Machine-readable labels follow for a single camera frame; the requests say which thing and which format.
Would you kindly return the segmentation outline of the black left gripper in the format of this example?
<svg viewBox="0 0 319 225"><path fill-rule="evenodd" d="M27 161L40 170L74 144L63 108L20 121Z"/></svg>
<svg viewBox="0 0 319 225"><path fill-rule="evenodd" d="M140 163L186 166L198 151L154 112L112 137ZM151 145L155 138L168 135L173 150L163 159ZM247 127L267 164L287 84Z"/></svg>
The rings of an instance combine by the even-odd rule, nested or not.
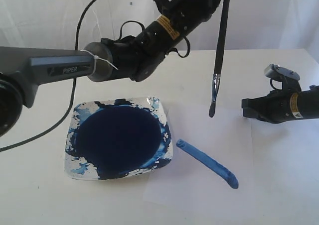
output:
<svg viewBox="0 0 319 225"><path fill-rule="evenodd" d="M164 28L173 48L201 23L207 22L219 7L221 0L153 0L168 25Z"/></svg>

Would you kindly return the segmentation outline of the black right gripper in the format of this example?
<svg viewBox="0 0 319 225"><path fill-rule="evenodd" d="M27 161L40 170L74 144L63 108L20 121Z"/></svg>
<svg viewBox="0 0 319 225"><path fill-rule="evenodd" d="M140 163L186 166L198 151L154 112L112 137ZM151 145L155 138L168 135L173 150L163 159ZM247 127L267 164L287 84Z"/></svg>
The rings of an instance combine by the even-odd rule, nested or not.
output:
<svg viewBox="0 0 319 225"><path fill-rule="evenodd" d="M306 119L306 113L302 109L306 94L306 91L285 92L254 99L242 99L242 115L273 124Z"/></svg>

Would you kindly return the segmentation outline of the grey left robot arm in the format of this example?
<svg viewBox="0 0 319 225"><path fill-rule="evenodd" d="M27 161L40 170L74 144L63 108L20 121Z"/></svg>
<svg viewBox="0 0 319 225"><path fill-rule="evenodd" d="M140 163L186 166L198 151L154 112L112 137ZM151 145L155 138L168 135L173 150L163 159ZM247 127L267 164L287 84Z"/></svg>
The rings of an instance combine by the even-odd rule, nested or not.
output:
<svg viewBox="0 0 319 225"><path fill-rule="evenodd" d="M145 80L177 44L211 18L222 0L153 1L160 15L137 36L103 38L83 50L1 47L1 134L15 125L23 107L33 106L40 85L83 76L94 82Z"/></svg>

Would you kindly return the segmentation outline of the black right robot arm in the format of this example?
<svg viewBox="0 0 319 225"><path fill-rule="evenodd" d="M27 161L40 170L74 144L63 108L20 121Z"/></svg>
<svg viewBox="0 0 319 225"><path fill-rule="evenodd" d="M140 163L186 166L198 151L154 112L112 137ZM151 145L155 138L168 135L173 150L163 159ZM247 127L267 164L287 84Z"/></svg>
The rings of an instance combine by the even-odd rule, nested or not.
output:
<svg viewBox="0 0 319 225"><path fill-rule="evenodd" d="M264 97L243 99L243 116L279 124L293 120L319 117L319 87L312 85L308 91L273 90Z"/></svg>

